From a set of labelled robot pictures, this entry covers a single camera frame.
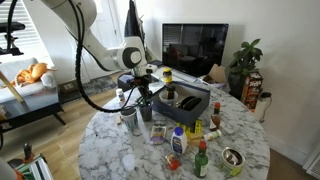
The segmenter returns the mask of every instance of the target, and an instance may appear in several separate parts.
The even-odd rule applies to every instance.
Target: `television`
[[[162,24],[162,64],[191,76],[221,65],[228,24]]]

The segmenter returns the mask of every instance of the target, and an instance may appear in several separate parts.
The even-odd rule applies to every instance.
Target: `white bottle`
[[[124,94],[123,94],[123,91],[122,91],[121,88],[118,88],[118,89],[116,90],[116,94],[117,94],[117,97],[118,97],[119,102],[123,102],[123,101],[126,100],[126,99],[124,98]]]
[[[184,154],[187,149],[187,136],[181,127],[176,127],[172,133],[171,148],[177,154]]]

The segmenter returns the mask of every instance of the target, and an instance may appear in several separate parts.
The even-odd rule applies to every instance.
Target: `small bottle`
[[[199,152],[195,156],[194,175],[198,178],[204,178],[208,173],[209,159],[206,155],[207,143],[203,140],[199,144]]]
[[[164,68],[163,70],[163,80],[168,85],[172,82],[172,72],[170,68]]]
[[[176,88],[174,86],[167,86],[167,93],[168,93],[168,98],[167,99],[174,99],[174,91]]]
[[[123,101],[126,100],[126,99],[124,98],[124,94],[123,94],[123,91],[122,91],[121,88],[118,88],[118,89],[116,90],[116,94],[117,94],[117,97],[118,97],[119,102],[123,102]]]
[[[181,127],[176,127],[171,137],[171,148],[177,154],[184,154],[187,149],[187,136]]]
[[[208,134],[205,134],[203,135],[203,139],[206,140],[206,141],[210,141],[212,139],[215,139],[217,137],[220,137],[222,135],[221,131],[218,129],[214,132],[211,132],[211,133],[208,133]]]
[[[220,103],[216,102],[214,104],[214,113],[211,115],[211,121],[210,121],[210,131],[216,131],[220,128]]]

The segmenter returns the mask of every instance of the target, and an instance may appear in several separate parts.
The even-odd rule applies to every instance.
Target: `red bottle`
[[[214,113],[211,115],[211,121],[210,121],[210,131],[216,131],[220,128],[220,103],[216,102],[214,104]]]

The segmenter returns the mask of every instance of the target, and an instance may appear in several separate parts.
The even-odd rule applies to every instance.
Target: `round table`
[[[219,168],[220,154],[226,147],[238,150],[246,162],[240,174],[233,179],[266,179],[270,163],[270,150],[265,133],[252,113],[238,100],[214,87],[190,83],[193,86],[209,89],[210,103],[199,117],[202,119],[203,132],[209,133],[210,115],[214,102],[221,103],[222,136],[207,142],[209,157],[208,174],[205,179],[226,179]],[[150,84],[156,92],[161,83]],[[134,90],[129,104],[140,96]],[[104,108],[119,108],[117,98],[108,102]],[[118,113],[97,112],[89,122],[79,147],[79,168],[82,179],[197,179],[193,173],[195,155],[198,147],[188,146],[184,155],[177,156],[181,166],[170,171],[164,156],[172,152],[169,140],[176,122],[153,111],[153,121],[143,122],[137,111],[139,128],[130,132],[126,125],[116,124]],[[150,143],[151,128],[155,121],[166,124],[166,141],[161,145]],[[135,157],[135,169],[127,172],[122,159],[127,154]]]

